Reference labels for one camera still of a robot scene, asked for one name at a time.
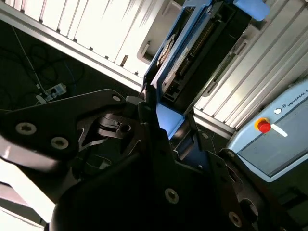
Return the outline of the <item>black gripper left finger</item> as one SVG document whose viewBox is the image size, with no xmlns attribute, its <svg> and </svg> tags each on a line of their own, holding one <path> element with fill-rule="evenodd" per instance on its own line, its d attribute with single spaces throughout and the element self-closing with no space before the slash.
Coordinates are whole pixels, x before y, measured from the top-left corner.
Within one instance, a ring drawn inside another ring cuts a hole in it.
<svg viewBox="0 0 308 231">
<path fill-rule="evenodd" d="M 55 174 L 73 163 L 83 181 L 123 159 L 141 115 L 158 121 L 155 90 L 126 98 L 100 90 L 8 112 L 0 132 L 8 162 Z"/>
</svg>

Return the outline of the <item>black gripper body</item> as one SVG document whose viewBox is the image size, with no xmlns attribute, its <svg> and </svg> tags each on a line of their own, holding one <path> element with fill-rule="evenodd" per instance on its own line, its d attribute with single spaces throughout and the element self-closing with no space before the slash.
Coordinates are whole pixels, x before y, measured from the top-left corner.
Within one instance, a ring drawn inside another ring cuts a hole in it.
<svg viewBox="0 0 308 231">
<path fill-rule="evenodd" d="M 122 160 L 70 188 L 51 231 L 220 231 L 209 177 L 175 160 L 154 115 L 133 123 Z"/>
</svg>

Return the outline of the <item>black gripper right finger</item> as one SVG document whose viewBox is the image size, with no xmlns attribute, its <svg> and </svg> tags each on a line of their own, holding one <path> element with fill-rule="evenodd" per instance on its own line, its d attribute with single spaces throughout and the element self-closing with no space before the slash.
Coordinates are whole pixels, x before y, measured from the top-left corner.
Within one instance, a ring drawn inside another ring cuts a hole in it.
<svg viewBox="0 0 308 231">
<path fill-rule="evenodd" d="M 187 155 L 190 166 L 202 170 L 210 179 L 212 200 L 221 212 L 222 231 L 283 231 L 284 210 L 265 186 L 245 167 L 236 154 L 222 149 L 210 150 L 208 137 L 187 116 L 192 143 Z"/>
</svg>

